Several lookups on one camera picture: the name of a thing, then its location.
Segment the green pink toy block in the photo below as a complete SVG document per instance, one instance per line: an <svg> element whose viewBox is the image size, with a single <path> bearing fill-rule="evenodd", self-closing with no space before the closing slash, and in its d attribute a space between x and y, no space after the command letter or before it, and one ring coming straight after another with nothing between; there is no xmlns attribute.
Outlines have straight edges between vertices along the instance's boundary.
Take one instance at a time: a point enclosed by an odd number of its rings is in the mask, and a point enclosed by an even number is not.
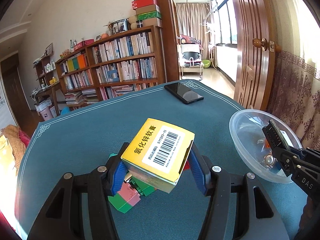
<svg viewBox="0 0 320 240"><path fill-rule="evenodd" d="M108 201L119 212L127 213L140 201L140 194L129 183L123 182L120 191L113 197L108 196Z"/></svg>

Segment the red long toy block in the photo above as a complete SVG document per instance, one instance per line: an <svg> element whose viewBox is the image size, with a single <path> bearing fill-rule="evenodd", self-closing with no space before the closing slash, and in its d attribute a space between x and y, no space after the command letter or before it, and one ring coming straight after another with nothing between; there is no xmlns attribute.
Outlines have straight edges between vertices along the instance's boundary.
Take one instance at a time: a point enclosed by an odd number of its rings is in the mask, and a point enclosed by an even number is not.
<svg viewBox="0 0 320 240"><path fill-rule="evenodd" d="M189 168L190 168L189 161L186 161L183 170L185 171L185 170L188 170Z"/></svg>

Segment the yellow white medicine box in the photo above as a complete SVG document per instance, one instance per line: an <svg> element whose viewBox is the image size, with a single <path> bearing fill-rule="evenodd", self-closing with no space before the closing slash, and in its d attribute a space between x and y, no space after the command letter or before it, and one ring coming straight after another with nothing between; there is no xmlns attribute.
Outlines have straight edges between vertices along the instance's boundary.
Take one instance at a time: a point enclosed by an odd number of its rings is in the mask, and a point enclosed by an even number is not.
<svg viewBox="0 0 320 240"><path fill-rule="evenodd" d="M148 118L121 160L135 178L170 193L178 184L194 138L191 131Z"/></svg>

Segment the white red medicine box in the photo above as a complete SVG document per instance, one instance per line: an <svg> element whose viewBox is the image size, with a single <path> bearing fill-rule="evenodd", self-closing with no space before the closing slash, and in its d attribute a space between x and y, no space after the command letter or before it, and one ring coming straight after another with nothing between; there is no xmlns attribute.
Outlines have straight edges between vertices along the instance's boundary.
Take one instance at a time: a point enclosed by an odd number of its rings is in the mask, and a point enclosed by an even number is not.
<svg viewBox="0 0 320 240"><path fill-rule="evenodd" d="M293 144L292 144L289 136L287 135L287 133L286 133L285 131L282 131L282 130L281 130L281 133L282 133L284 139L286 140L287 144L288 144L289 146L293 147Z"/></svg>

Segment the black folding comb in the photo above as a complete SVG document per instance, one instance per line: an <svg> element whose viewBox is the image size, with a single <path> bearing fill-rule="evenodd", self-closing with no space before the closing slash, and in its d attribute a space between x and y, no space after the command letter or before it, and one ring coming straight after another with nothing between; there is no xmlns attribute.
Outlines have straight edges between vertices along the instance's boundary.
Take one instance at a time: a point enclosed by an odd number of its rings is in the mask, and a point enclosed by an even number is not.
<svg viewBox="0 0 320 240"><path fill-rule="evenodd" d="M280 148L283 150L290 150L290 146L282 135L280 129L276 125L273 119L268 121L268 125L262 128L263 134L271 148L274 150L275 148Z"/></svg>

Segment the orange yellow toy block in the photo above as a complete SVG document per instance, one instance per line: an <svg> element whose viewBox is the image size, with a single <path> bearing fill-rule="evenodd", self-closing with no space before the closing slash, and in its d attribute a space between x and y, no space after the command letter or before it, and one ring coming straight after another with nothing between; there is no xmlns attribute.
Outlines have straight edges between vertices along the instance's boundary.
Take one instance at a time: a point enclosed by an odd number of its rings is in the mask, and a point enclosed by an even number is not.
<svg viewBox="0 0 320 240"><path fill-rule="evenodd" d="M269 145L269 143L268 143L268 141L266 139L264 141L264 147L265 148L270 148L270 145Z"/></svg>

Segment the green orange toy block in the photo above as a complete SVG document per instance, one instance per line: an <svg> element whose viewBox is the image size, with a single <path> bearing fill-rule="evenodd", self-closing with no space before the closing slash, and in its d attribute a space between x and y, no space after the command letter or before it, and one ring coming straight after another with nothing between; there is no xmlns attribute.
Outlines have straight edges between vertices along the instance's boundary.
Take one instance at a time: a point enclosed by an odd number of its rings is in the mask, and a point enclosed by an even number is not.
<svg viewBox="0 0 320 240"><path fill-rule="evenodd" d="M150 186L149 184L135 178L131 177L130 184L138 191L138 193L142 196L149 196L153 192L156 191L156 189L153 186Z"/></svg>

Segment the patterned purple curtain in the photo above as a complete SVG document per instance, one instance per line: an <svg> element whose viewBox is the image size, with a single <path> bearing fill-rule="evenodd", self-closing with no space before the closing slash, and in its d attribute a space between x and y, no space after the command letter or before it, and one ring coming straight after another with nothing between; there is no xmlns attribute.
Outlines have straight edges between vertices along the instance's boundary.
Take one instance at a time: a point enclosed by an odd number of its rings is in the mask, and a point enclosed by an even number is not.
<svg viewBox="0 0 320 240"><path fill-rule="evenodd" d="M287 51L277 54L266 111L287 124L304 147L319 149L319 70Z"/></svg>

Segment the clear plastic bowl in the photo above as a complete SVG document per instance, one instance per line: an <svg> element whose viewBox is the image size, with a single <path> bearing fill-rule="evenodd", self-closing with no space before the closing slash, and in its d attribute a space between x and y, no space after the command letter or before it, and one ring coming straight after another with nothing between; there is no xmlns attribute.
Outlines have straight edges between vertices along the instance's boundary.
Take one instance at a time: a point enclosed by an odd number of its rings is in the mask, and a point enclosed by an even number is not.
<svg viewBox="0 0 320 240"><path fill-rule="evenodd" d="M280 163L272 155L271 148L264 147L265 136L262 128L273 119L278 128L289 136L293 147L301 148L300 140L295 133L280 119L270 113L244 109L234 113L229 121L229 131L234 146L247 167L260 178L273 183L292 183L287 177Z"/></svg>

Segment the teal table mat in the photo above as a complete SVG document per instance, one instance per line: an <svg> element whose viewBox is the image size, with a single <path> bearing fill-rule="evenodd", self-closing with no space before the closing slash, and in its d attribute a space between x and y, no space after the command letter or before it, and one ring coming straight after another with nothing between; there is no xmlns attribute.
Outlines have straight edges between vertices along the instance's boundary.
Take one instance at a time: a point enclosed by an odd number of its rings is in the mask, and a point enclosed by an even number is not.
<svg viewBox="0 0 320 240"><path fill-rule="evenodd" d="M213 164L229 173L246 174L249 169L229 132L229 120L241 106L198 81L184 84L204 99L186 105L159 85L40 123L18 173L15 216L20 237L27 238L41 207L65 173L86 174L104 165L148 118L193 132L199 152ZM121 239L197 239L208 201L186 170L170 193L157 190L127 213L112 210L112 215Z"/></svg>

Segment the wooden door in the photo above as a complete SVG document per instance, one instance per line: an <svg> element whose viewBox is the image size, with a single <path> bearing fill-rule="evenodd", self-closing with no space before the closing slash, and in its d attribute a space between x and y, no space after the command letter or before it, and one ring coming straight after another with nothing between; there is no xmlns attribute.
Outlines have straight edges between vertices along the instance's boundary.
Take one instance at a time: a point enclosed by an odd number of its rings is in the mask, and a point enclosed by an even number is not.
<svg viewBox="0 0 320 240"><path fill-rule="evenodd" d="M272 90L276 18L272 0L232 0L237 27L238 66L234 100L245 108L266 110Z"/></svg>

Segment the black smartphone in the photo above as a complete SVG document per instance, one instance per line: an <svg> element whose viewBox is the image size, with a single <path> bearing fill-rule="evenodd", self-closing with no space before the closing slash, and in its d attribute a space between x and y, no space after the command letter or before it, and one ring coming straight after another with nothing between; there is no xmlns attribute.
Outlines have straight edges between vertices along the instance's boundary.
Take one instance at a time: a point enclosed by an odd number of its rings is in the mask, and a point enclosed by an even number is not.
<svg viewBox="0 0 320 240"><path fill-rule="evenodd" d="M181 84L180 82L171 83L165 85L164 88L171 93L174 97L178 98L181 102L186 105L195 103L204 99L203 96L197 94L191 88Z"/></svg>

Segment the small wooden shelf desk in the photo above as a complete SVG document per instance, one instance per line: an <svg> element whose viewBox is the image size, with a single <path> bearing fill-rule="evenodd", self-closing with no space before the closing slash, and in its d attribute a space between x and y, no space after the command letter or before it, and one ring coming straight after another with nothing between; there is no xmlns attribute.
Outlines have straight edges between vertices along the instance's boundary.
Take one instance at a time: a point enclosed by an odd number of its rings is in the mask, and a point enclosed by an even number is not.
<svg viewBox="0 0 320 240"><path fill-rule="evenodd" d="M55 113L60 115L56 92L60 90L60 82L57 76L55 62L53 61L54 52L46 51L43 56L33 62L39 86L32 92L31 98L36 105L41 101L50 99L55 107Z"/></svg>

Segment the wooden bookshelf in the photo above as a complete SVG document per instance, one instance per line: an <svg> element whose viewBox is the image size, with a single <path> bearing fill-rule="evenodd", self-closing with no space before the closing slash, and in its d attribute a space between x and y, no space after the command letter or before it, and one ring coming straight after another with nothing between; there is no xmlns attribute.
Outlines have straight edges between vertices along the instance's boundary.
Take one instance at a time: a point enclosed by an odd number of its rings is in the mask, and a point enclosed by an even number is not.
<svg viewBox="0 0 320 240"><path fill-rule="evenodd" d="M108 36L55 63L68 106L80 107L165 82L161 29Z"/></svg>

